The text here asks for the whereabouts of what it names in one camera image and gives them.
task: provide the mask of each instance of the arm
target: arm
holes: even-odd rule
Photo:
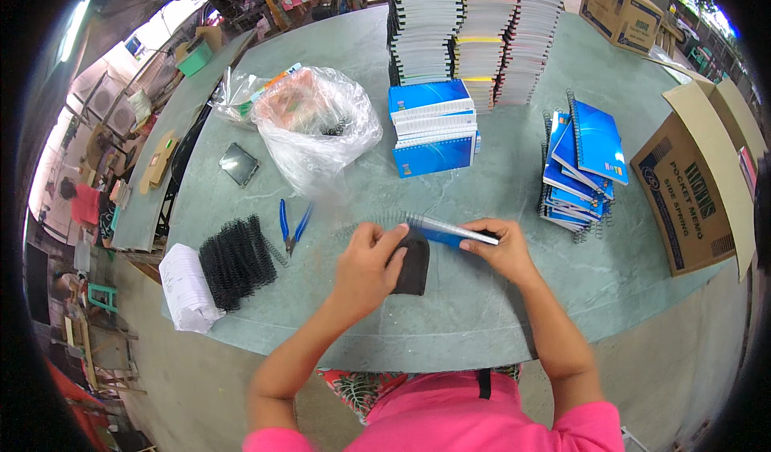
[[[592,350],[530,259],[519,225],[487,218],[464,227],[492,231],[500,238],[497,246],[464,240],[460,247],[484,258],[520,289],[536,351],[551,382],[554,421],[573,407],[604,400]]]
[[[262,363],[247,397],[249,430],[283,427],[297,430],[294,395],[333,341],[373,312],[396,287],[406,248],[386,261],[407,235],[406,225],[384,232],[362,223],[338,259],[332,293],[313,316]]]

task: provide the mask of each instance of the phone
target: phone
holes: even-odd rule
[[[239,186],[244,187],[260,168],[260,161],[253,158],[238,144],[232,143],[220,159],[220,168],[228,173]]]

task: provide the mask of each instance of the pliers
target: pliers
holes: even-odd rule
[[[289,257],[292,257],[294,251],[294,245],[300,242],[300,236],[305,231],[305,227],[308,225],[308,220],[311,218],[311,211],[313,210],[313,203],[308,205],[308,209],[300,220],[300,224],[297,225],[297,229],[294,230],[294,236],[289,237],[289,224],[287,224],[287,204],[283,199],[278,204],[278,220],[281,222],[281,234],[284,236],[284,244],[286,245],[286,252]]]

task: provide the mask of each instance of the hand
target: hand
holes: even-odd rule
[[[407,225],[399,225],[383,231],[374,223],[361,223],[354,231],[338,258],[335,288],[328,299],[346,325],[375,311],[396,287],[407,248],[400,247],[388,266],[385,263],[409,230]]]
[[[527,252],[527,243],[516,221],[504,221],[485,217],[461,225],[471,231],[492,231],[498,236],[498,245],[487,245],[473,239],[460,242],[461,249],[485,259],[498,273],[510,282],[522,284],[538,276],[538,270]]]

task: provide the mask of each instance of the floral pants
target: floral pants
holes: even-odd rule
[[[520,380],[519,363],[499,366],[490,370],[502,373],[514,381],[519,382]],[[425,375],[400,372],[346,372],[345,370],[329,368],[318,368],[316,374],[327,383],[329,389],[340,397],[345,405],[351,407],[362,425],[367,425],[367,415],[379,399],[388,395],[404,382],[416,376]]]

